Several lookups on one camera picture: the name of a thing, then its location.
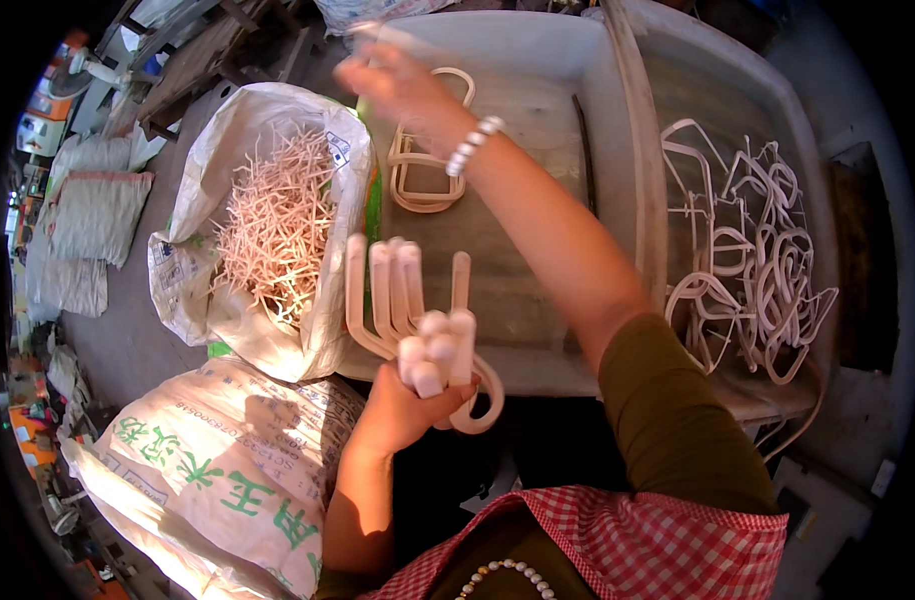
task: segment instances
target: concrete floor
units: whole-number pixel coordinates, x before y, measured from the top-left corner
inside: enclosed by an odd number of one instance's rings
[[[355,96],[337,87],[331,78],[333,67],[347,54],[340,39],[322,44],[321,51],[311,56],[301,86],[354,105]],[[161,323],[147,280],[147,239],[166,227],[190,146],[230,97],[220,96],[229,85],[221,83],[197,99],[184,116],[177,143],[164,146],[148,163],[147,171],[156,174],[154,185],[127,262],[120,270],[108,268],[107,311],[97,319],[67,312],[62,315],[67,342],[77,353],[100,406],[126,406],[165,379],[192,371],[208,359],[205,346],[188,347]]]

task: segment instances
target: bundle of hanger hooks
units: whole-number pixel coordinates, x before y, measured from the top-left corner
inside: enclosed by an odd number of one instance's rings
[[[451,270],[451,314],[425,311],[421,248],[395,237],[367,248],[363,234],[347,240],[345,309],[347,329],[365,350],[385,360],[398,359],[404,385],[421,398],[439,394],[449,385],[471,383],[480,376],[491,406],[480,418],[471,416],[476,395],[435,424],[469,434],[487,431],[504,406],[504,387],[498,374],[474,354],[476,320],[467,309],[471,257],[457,252]],[[377,335],[364,326],[364,267],[370,260],[371,306]]]
[[[303,127],[289,138],[274,131],[269,160],[257,158],[259,141],[235,169],[243,177],[232,187],[229,222],[211,221],[223,259],[211,290],[243,289],[272,322],[297,325],[313,301],[333,224],[331,152],[322,131]]]
[[[701,151],[667,140],[688,126],[697,129],[727,174],[718,190],[713,186],[711,165]],[[774,383],[786,384],[800,369],[837,297],[837,288],[816,294],[812,291],[814,249],[797,176],[778,154],[777,142],[767,142],[753,156],[747,136],[744,150],[738,150],[728,165],[692,119],[670,125],[661,132],[661,140],[667,169],[686,199],[685,206],[669,208],[668,212],[683,213],[691,222],[693,270],[676,285],[667,286],[667,322],[671,322],[681,300],[691,300],[685,348],[697,366],[712,373],[736,337],[740,356],[752,373],[763,366]],[[670,159],[677,154],[697,161],[703,183],[700,193],[692,192],[681,181]],[[739,173],[741,163],[744,169]],[[763,198],[757,221],[748,212],[748,193]],[[717,224],[721,211],[726,210],[737,211],[739,227]],[[791,215],[799,216],[801,224]],[[699,227],[705,231],[703,246],[698,243]],[[732,257],[736,252],[739,260],[724,264],[724,252]],[[707,322],[713,320],[727,323],[727,333],[708,328]],[[716,356],[711,353],[707,335],[722,342]],[[787,372],[780,375],[774,360],[785,344],[798,352]]]
[[[464,80],[467,84],[467,93],[464,94],[464,107],[471,105],[474,101],[476,86],[471,76],[460,69],[450,66],[442,66],[430,72],[431,75],[456,75]],[[447,210],[452,204],[457,202],[463,195],[466,188],[464,176],[448,177],[449,190],[444,193],[430,192],[408,192],[404,189],[407,181],[407,165],[420,164],[427,167],[437,167],[441,170],[447,165],[446,160],[440,160],[432,154],[411,151],[414,144],[414,135],[403,130],[403,121],[398,124],[394,131],[394,139],[391,141],[391,150],[387,155],[387,165],[391,167],[390,189],[394,202],[412,212],[440,212]]]

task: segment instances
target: woman's left hand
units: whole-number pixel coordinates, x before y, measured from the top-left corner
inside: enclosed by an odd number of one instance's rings
[[[375,458],[390,458],[414,444],[430,426],[457,410],[477,391],[480,378],[471,385],[451,386],[439,395],[420,398],[398,377],[396,365],[380,367],[364,412],[348,441],[348,450]]]

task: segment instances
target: woman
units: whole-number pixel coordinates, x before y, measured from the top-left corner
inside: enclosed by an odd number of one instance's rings
[[[384,66],[368,67],[370,57]],[[442,159],[476,128],[425,66],[394,47],[370,46],[335,76],[382,116],[406,119]],[[631,492],[509,493],[391,574],[394,455],[474,389],[423,401],[385,365],[341,458],[317,598],[766,597],[787,517],[778,516],[760,455],[650,311],[631,263],[508,137],[489,136],[464,176],[580,342]]]

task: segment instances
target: woman's right hand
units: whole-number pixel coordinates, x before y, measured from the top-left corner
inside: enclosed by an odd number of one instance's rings
[[[370,58],[380,66],[368,66]],[[429,148],[422,146],[442,161],[475,128],[475,116],[427,66],[394,46],[366,44],[360,54],[334,68],[334,78],[381,117],[403,122],[409,132],[429,138]]]

